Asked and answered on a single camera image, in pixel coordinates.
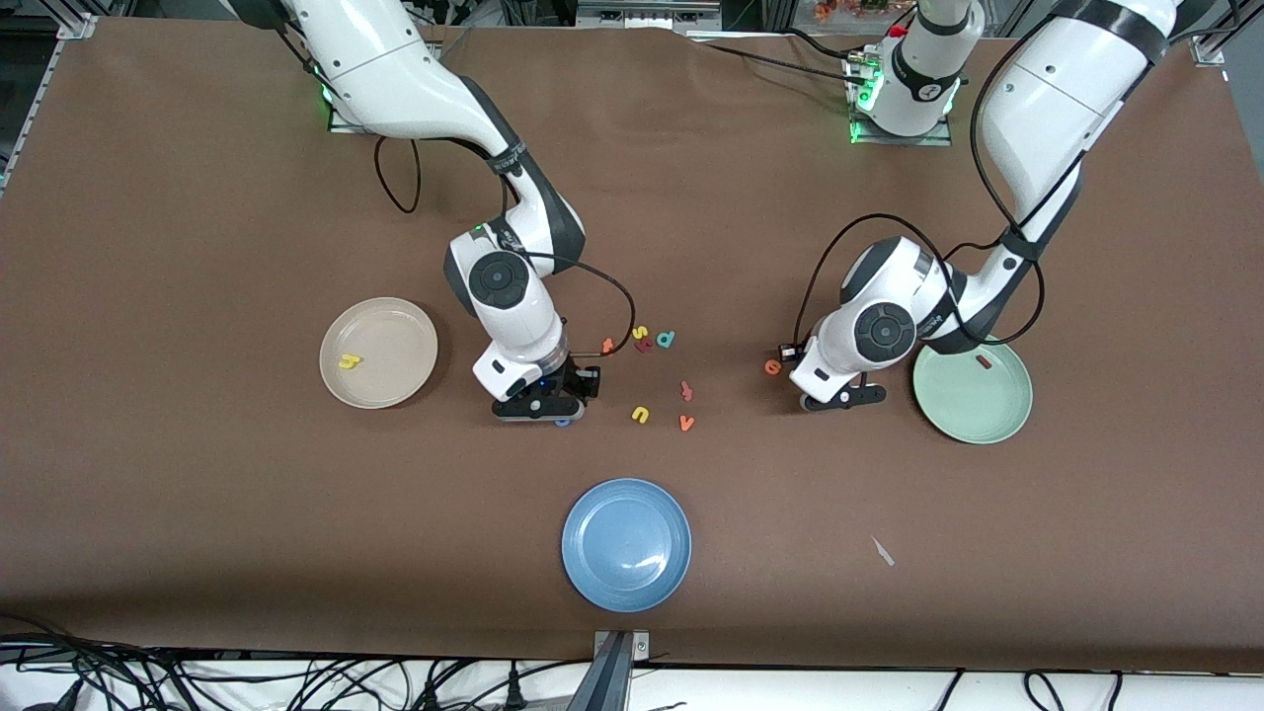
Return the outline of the blue round plate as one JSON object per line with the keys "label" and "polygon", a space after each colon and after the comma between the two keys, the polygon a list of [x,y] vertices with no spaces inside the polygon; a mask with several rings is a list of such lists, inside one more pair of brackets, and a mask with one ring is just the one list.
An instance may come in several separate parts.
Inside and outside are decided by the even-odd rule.
{"label": "blue round plate", "polygon": [[576,498],[560,548],[570,584],[586,602],[641,614],[680,590],[691,564],[691,526],[664,487],[609,479]]}

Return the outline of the beige round plate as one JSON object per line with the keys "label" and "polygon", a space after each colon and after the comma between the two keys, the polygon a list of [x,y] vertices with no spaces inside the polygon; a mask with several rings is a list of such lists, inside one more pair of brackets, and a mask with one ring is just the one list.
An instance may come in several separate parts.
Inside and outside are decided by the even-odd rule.
{"label": "beige round plate", "polygon": [[[343,353],[362,356],[356,369],[339,369]],[[319,369],[329,392],[358,409],[387,409],[428,382],[439,357],[434,320],[416,304],[375,297],[355,304],[327,329]]]}

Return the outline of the light green round plate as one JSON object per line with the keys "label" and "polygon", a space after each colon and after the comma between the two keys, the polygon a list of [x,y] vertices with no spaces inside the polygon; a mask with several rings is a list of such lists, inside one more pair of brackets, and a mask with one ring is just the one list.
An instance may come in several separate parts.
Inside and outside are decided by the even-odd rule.
{"label": "light green round plate", "polygon": [[[976,356],[988,358],[994,368],[983,369]],[[911,381],[921,415],[948,436],[975,445],[1015,436],[1034,404],[1031,377],[1007,344],[978,345],[953,356],[921,347]]]}

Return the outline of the orange decorative items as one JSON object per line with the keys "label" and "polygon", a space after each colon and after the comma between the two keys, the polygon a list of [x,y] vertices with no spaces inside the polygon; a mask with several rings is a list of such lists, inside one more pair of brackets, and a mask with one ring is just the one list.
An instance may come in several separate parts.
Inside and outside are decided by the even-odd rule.
{"label": "orange decorative items", "polygon": [[870,22],[902,9],[902,0],[814,0],[818,23]]}

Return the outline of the silver metal equipment rack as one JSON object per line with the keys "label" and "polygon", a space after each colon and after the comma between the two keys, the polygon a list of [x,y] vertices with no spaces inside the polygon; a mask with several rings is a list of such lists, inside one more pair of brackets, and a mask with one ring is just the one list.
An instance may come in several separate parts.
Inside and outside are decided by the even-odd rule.
{"label": "silver metal equipment rack", "polygon": [[661,28],[683,35],[723,29],[720,0],[576,0],[575,27]]}

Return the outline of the brown table cover mat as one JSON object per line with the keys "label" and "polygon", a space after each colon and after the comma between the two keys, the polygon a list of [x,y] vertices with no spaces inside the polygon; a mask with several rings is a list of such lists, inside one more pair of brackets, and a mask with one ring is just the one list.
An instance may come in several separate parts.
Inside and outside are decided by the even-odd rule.
{"label": "brown table cover mat", "polygon": [[[996,237],[961,140],[849,144],[825,80],[664,29],[474,29],[447,65],[672,345],[602,361],[580,423],[497,423],[441,269],[501,211],[485,164],[425,144],[401,214],[276,35],[104,19],[0,199],[0,611],[374,657],[580,658],[641,628],[667,663],[1264,671],[1264,185],[1218,73],[1168,54],[1086,157],[1014,345],[1029,423],[969,447],[908,366],[820,414],[763,373],[846,221]],[[423,309],[439,357],[369,410],[319,352],[375,297]],[[691,526],[683,584],[632,615],[586,602],[560,548],[618,478]]]}

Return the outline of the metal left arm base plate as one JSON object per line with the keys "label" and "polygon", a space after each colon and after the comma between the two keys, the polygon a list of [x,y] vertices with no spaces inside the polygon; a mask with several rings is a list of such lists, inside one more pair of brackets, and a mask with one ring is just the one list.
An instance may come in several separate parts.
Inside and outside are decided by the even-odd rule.
{"label": "metal left arm base plate", "polygon": [[866,44],[849,51],[841,61],[847,78],[858,82],[847,89],[849,140],[889,145],[948,147],[948,113],[959,87],[956,78],[944,94],[916,101],[884,68],[882,46]]}

